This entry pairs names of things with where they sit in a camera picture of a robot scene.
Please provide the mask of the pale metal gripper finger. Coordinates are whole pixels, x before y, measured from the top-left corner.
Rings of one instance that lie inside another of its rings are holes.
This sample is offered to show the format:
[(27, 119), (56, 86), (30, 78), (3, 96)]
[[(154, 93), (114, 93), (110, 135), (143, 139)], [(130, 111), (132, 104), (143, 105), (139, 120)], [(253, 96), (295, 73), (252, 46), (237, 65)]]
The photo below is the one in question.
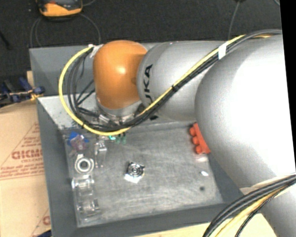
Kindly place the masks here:
[(94, 153), (94, 164), (95, 164), (95, 168), (98, 169), (98, 167), (99, 167), (99, 163), (98, 163), (98, 143), (95, 143), (93, 145), (93, 153)]
[(105, 146), (105, 142), (99, 143), (98, 147), (99, 147), (99, 154), (100, 154), (100, 165), (102, 168), (106, 160), (107, 147)]

